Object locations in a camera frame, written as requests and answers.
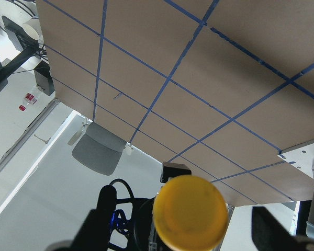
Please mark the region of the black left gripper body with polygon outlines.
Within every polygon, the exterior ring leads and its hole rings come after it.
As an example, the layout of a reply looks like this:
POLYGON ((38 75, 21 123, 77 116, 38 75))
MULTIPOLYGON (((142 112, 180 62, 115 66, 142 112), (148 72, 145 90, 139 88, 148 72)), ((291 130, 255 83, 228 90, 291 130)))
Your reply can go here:
POLYGON ((96 207, 100 217, 100 222, 97 223, 97 250, 157 250, 152 222, 153 203, 153 198, 135 197, 131 187, 123 179, 114 179, 104 186, 100 190, 96 207), (116 183, 125 186, 128 198, 117 198, 116 183), (113 232, 126 239, 125 247, 110 241, 113 232))

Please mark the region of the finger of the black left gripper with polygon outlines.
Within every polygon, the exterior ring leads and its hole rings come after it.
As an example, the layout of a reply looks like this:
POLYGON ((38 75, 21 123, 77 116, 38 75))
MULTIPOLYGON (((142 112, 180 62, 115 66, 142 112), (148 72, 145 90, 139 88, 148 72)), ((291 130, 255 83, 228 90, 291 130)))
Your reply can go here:
POLYGON ((167 183, 170 179, 181 175, 191 175, 192 171, 185 164, 163 162, 160 176, 161 183, 167 183))

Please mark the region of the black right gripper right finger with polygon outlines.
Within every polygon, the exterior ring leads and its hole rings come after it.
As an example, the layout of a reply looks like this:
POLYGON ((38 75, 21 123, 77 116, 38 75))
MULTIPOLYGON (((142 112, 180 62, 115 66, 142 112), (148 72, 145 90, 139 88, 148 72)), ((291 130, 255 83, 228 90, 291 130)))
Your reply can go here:
POLYGON ((314 240, 292 236, 266 207, 253 207, 251 238, 257 250, 314 250, 314 240))

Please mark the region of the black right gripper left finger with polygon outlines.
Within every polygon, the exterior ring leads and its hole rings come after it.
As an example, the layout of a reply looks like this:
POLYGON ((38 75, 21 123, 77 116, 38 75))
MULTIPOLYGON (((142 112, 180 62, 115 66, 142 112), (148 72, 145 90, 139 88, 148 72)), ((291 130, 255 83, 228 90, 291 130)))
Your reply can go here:
POLYGON ((48 250, 106 250, 105 218, 97 209, 90 210, 72 241, 60 241, 48 246, 48 250))

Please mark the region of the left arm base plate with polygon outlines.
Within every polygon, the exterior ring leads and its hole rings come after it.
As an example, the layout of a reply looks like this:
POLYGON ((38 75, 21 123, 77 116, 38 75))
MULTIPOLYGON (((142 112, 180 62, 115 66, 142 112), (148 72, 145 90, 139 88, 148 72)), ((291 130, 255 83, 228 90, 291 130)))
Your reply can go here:
POLYGON ((314 139, 282 150, 278 157, 314 179, 314 139))

